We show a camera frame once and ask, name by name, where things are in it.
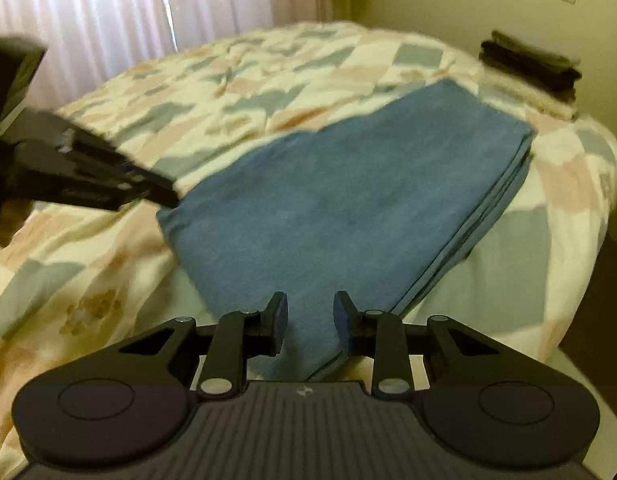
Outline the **blue denim jeans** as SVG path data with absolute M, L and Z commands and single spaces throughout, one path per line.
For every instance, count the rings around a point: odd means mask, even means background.
M 159 213 L 214 316 L 289 302 L 267 380 L 337 365 L 333 297 L 402 314 L 465 257 L 525 182 L 535 132 L 450 79 L 371 114 L 254 148 Z

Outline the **pink grey checkered quilt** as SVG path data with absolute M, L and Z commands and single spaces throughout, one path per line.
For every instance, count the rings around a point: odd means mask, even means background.
M 480 86 L 482 70 L 417 32 L 301 23 L 141 63 L 62 114 L 187 191 L 285 133 L 455 79 L 537 129 L 531 167 L 491 231 L 407 318 L 453 315 L 543 361 L 578 310 L 617 206 L 617 139 L 592 117 L 568 122 Z M 0 250 L 0 479 L 24 463 L 10 406 L 29 379 L 179 315 L 211 318 L 152 205 L 38 206 Z

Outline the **pink curtain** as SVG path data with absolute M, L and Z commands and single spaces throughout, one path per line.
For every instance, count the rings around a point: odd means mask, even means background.
M 28 100 L 57 108 L 150 58 L 332 17 L 331 0 L 0 0 L 0 35 L 47 47 Z

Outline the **folded cream fleece blanket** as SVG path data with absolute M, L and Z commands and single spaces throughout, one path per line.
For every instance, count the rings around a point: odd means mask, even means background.
M 478 77 L 480 86 L 499 92 L 508 99 L 533 107 L 541 113 L 573 122 L 579 116 L 574 104 L 559 101 L 529 82 L 493 68 L 484 68 Z

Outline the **folded black garment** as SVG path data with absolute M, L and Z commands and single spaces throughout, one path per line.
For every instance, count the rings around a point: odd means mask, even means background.
M 575 84 L 582 78 L 577 58 L 533 46 L 497 29 L 481 42 L 479 59 L 566 103 L 575 100 Z

